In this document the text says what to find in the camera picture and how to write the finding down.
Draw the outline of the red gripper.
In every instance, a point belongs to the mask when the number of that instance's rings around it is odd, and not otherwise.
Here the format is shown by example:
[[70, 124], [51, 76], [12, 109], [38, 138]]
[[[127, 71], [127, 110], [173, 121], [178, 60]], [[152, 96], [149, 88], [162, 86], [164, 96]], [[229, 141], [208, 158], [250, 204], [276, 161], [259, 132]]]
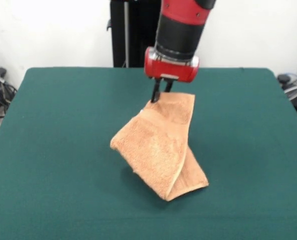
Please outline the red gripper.
[[156, 103], [160, 98], [161, 79], [168, 79], [164, 92], [169, 93], [173, 86], [173, 80], [191, 83], [197, 75], [199, 66], [198, 56], [185, 62], [172, 61], [159, 55], [154, 47], [148, 47], [144, 56], [144, 72], [155, 81], [150, 102]]

